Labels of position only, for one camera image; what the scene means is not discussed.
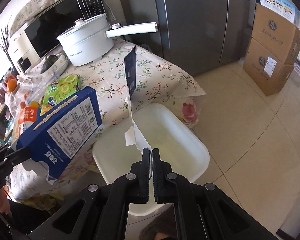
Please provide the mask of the person's left hand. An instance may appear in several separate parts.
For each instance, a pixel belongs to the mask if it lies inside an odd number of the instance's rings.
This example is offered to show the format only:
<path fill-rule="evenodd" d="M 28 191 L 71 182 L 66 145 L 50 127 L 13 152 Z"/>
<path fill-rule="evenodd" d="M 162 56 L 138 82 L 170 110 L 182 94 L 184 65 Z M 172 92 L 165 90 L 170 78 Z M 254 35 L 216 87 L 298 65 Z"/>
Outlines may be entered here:
<path fill-rule="evenodd" d="M 0 189 L 0 213 L 12 217 L 10 202 L 4 187 Z"/>

